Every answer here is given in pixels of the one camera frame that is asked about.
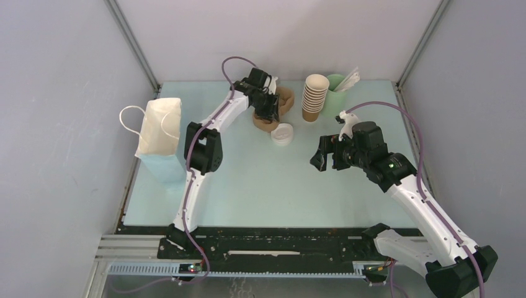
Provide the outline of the white paper bag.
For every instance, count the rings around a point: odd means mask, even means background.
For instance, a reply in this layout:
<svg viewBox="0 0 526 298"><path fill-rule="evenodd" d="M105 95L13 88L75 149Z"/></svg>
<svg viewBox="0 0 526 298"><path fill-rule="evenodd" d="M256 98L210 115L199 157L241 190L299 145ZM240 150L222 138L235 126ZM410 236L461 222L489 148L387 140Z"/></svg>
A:
<svg viewBox="0 0 526 298"><path fill-rule="evenodd" d="M123 113L128 109L138 109L143 113L139 131L124 124ZM135 156L166 188L174 187L186 177L185 166L176 156L181 137L181 118L182 101L178 97L150 100L145 108L126 106L119 113L121 125L138 135Z"/></svg>

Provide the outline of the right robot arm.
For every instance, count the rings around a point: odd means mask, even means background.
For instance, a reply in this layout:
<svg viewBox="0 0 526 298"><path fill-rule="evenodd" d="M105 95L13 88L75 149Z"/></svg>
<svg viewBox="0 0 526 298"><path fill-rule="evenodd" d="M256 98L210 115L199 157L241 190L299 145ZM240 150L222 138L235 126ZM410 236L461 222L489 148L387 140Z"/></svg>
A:
<svg viewBox="0 0 526 298"><path fill-rule="evenodd" d="M321 136L310 163L324 171L329 161L336 170L362 169L403 208L426 239L415 243L379 223L366 231L368 238L360 244L364 257L375 260L383 255L402 262L424 277L436 297L465 297L474 290L483 294L482 286L496 265L497 253L461 232L418 183L412 163L403 154L388 150L376 123L358 122L349 132Z"/></svg>

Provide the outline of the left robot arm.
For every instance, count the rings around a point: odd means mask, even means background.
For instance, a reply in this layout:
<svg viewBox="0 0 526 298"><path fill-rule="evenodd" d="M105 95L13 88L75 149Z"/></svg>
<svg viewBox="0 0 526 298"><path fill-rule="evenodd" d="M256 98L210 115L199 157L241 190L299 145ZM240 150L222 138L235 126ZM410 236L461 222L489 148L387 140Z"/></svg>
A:
<svg viewBox="0 0 526 298"><path fill-rule="evenodd" d="M187 170L185 190L177 215L166 235L173 252L180 258L190 258L196 250L196 242L190 233L198 226L201 197L207 180L223 160L221 134L250 107L265 120L278 120L278 80L277 76L252 68L247 77L231 83L224 101L212 114L201 122L190 122L187 126L184 147Z"/></svg>

